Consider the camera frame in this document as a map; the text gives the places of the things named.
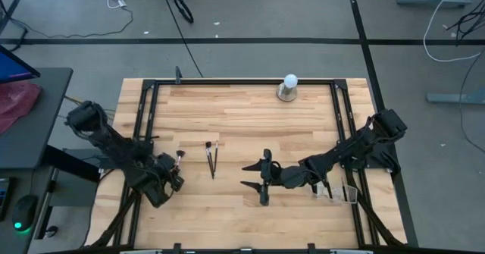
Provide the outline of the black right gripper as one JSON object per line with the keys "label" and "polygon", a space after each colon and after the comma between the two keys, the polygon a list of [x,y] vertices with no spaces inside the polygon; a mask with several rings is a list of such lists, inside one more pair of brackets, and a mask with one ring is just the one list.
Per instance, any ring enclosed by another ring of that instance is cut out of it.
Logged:
{"label": "black right gripper", "polygon": [[294,189],[302,185],[302,169],[298,166],[282,168],[277,161],[272,160],[272,152],[264,149],[263,159],[257,163],[242,168],[243,171],[261,171],[262,185],[259,183],[241,181],[242,185],[260,192],[260,204],[269,205],[269,187],[284,187]]}

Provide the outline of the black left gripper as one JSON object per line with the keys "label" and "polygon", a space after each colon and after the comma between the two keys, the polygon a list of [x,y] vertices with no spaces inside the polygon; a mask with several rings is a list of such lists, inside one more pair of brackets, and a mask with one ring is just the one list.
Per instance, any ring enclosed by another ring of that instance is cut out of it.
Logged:
{"label": "black left gripper", "polygon": [[167,153],[154,158],[153,165],[147,172],[153,176],[153,181],[145,194],[155,208],[165,204],[175,192],[181,190],[184,184],[184,179],[177,177],[180,175],[177,160]]}

